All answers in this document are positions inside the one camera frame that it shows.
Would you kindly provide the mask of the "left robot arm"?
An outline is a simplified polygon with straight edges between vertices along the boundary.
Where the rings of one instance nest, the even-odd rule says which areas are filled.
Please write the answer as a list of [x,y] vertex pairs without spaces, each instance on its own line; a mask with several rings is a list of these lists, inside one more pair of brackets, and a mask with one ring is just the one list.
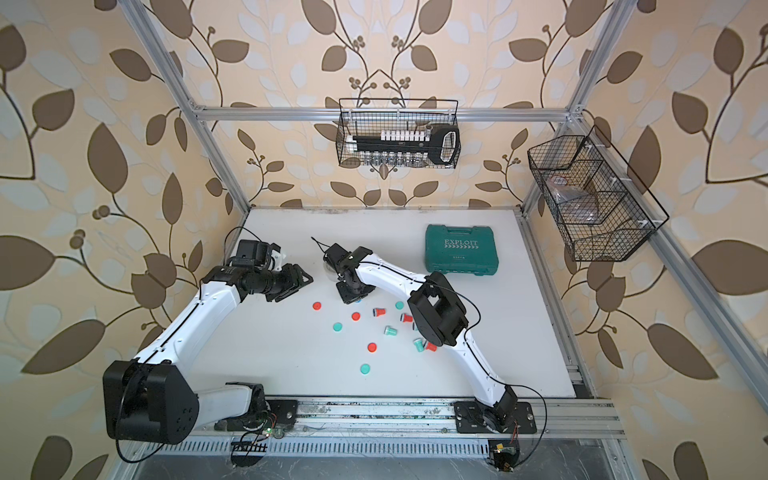
[[261,294],[280,302],[311,284],[296,264],[274,271],[217,266],[169,328],[129,361],[115,361],[103,375],[106,430],[114,440],[181,443],[195,428],[226,420],[246,428],[270,423],[260,384],[228,382],[196,392],[186,376],[203,347],[243,300]]

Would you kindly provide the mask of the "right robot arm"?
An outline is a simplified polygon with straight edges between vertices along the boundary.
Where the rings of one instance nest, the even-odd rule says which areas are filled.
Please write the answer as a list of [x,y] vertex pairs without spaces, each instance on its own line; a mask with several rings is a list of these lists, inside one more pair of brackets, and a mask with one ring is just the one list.
[[408,271],[365,247],[348,251],[334,243],[322,244],[320,249],[326,266],[336,274],[344,303],[357,302],[376,289],[405,301],[424,340],[445,347],[458,362],[485,426],[500,433],[509,430],[518,397],[511,385],[496,377],[480,352],[470,333],[466,303],[443,274]]

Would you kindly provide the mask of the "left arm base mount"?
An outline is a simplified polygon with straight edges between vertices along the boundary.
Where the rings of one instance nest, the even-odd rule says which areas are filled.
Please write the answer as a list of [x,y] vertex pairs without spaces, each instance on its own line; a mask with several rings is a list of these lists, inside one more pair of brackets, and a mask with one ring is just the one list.
[[298,401],[296,399],[272,399],[265,396],[262,384],[236,382],[235,386],[245,386],[251,394],[248,409],[243,415],[217,421],[216,431],[266,432],[268,429],[290,431],[297,420]]

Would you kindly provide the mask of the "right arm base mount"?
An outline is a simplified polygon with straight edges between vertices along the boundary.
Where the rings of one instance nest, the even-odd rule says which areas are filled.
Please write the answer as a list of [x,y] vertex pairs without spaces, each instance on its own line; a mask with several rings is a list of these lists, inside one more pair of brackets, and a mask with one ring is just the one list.
[[491,406],[479,400],[453,403],[456,430],[460,434],[534,434],[538,431],[529,402],[521,402],[514,390],[505,386]]

